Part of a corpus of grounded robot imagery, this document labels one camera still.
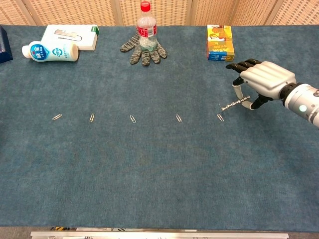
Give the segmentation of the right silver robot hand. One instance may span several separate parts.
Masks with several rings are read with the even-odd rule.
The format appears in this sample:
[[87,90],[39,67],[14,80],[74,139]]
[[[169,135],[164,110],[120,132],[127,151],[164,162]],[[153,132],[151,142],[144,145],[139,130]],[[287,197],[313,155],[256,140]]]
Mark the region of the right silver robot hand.
[[[249,110],[258,109],[268,101],[282,100],[286,92],[297,85],[293,72],[269,61],[250,58],[239,63],[230,63],[226,68],[239,73],[232,86],[238,102]],[[247,84],[258,93],[254,102],[244,97],[242,84]]]

